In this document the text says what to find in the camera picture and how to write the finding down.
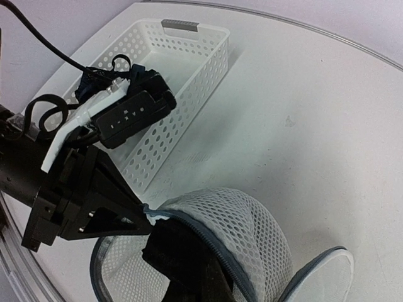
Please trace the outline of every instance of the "clear plastic edge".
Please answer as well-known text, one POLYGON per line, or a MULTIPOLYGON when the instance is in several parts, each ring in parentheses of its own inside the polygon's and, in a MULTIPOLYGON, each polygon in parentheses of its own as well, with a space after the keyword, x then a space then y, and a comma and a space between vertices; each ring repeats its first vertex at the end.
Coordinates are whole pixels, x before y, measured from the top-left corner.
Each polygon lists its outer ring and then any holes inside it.
POLYGON ((0 233, 0 266, 18 299, 65 302, 33 254, 21 246, 22 235, 7 207, 3 192, 0 192, 0 205, 6 216, 6 226, 0 233))

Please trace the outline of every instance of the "black cable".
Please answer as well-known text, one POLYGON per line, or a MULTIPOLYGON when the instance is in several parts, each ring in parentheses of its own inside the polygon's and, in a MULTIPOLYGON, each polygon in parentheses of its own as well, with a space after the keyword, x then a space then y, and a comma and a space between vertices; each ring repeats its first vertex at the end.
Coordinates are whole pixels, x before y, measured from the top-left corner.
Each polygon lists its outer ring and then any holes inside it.
POLYGON ((67 117, 69 115, 69 107, 68 107, 67 103, 64 101, 64 99, 62 99, 60 96, 56 96, 54 94, 44 94, 43 96, 39 96, 36 99, 34 99, 33 101, 31 101, 28 104, 28 106, 26 107, 22 131, 13 137, 4 137, 6 140, 18 140, 24 134, 26 134, 28 132, 28 130, 31 127, 33 107, 38 102, 52 103, 52 104, 56 105, 56 107, 58 108, 59 111, 62 112, 62 121, 60 122, 60 125, 55 130, 52 130, 52 131, 41 131, 38 138, 42 139, 42 140, 48 140, 48 139, 53 138, 56 135, 58 130, 67 121, 67 117))
MULTIPOLYGON (((70 110, 75 110, 75 109, 77 109, 78 107, 80 107, 80 104, 68 104, 68 105, 67 105, 67 108, 68 108, 69 111, 70 111, 70 110)), ((59 113, 59 112, 62 112, 62 108, 60 108, 60 107, 55 107, 55 108, 52 108, 52 109, 46 111, 46 112, 41 116, 41 118, 40 118, 40 120, 39 120, 39 124, 38 124, 39 129, 40 129, 41 131, 47 131, 47 129, 46 129, 46 127, 45 127, 45 122, 46 122, 47 119, 50 118, 52 115, 54 115, 54 114, 56 114, 56 113, 59 113)))
POLYGON ((60 57, 62 60, 65 60, 67 63, 71 64, 75 68, 83 71, 84 73, 91 74, 93 77, 100 79, 102 81, 112 81, 108 77, 105 77, 103 75, 97 74, 96 72, 93 72, 89 70, 88 68, 82 66, 81 64, 77 63, 76 61, 72 60, 69 58, 67 55, 62 53, 59 49, 54 47, 48 40, 45 39, 44 36, 42 36, 39 31, 28 21, 28 19, 24 16, 24 14, 10 1, 8 0, 0 0, 0 5, 3 5, 4 7, 8 8, 24 25, 25 27, 37 38, 39 41, 42 42, 50 51, 52 51, 54 54, 56 54, 58 57, 60 57))

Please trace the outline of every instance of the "black strap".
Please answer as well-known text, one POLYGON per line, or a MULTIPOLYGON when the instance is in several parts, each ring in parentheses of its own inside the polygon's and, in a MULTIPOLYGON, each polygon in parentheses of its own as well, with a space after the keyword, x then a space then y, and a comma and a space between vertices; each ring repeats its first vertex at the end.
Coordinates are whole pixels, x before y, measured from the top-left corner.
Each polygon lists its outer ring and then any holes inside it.
POLYGON ((132 66, 132 62, 130 61, 129 57, 127 57, 126 55, 119 53, 118 55, 114 56, 114 58, 112 59, 112 71, 115 71, 115 61, 116 59, 123 59, 126 62, 128 62, 128 69, 130 70, 131 66, 132 66))

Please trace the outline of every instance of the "basket handle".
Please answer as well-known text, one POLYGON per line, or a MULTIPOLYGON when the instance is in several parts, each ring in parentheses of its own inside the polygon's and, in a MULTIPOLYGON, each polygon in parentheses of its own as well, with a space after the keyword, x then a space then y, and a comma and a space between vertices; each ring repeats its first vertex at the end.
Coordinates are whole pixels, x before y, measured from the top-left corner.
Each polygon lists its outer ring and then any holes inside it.
POLYGON ((189 22, 189 21, 163 19, 161 21, 161 25, 162 25, 163 28, 172 28, 174 30, 187 30, 187 31, 198 32, 197 26, 199 25, 199 23, 197 23, 197 22, 189 22))

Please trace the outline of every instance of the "zipper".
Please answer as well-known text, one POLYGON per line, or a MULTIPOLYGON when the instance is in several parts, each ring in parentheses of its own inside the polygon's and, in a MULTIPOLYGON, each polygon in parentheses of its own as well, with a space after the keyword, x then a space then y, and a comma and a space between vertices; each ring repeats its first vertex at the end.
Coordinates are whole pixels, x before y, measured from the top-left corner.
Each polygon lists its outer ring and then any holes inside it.
POLYGON ((238 261, 235 260, 235 257, 232 255, 232 253, 227 250, 227 247, 225 247, 221 243, 221 241, 212 233, 212 231, 208 229, 203 223, 195 220, 185 212, 178 210, 150 210, 149 207, 146 205, 144 207, 144 213, 150 216, 163 215, 178 220, 189 227, 204 241, 205 244, 207 244, 207 246, 217 256, 223 268, 228 272, 229 276, 232 278, 241 293, 244 295, 246 301, 258 302, 253 285, 251 284, 244 269, 241 267, 238 261))
POLYGON ((328 255, 337 251, 337 250, 346 250, 345 247, 337 246, 331 249, 328 249, 321 253, 319 256, 311 260, 307 265, 301 268, 291 279, 288 283, 287 287, 284 289, 283 293, 281 294, 278 302, 287 302, 289 297, 295 292, 295 290, 301 285, 302 281, 317 267, 318 264, 322 262, 328 255))

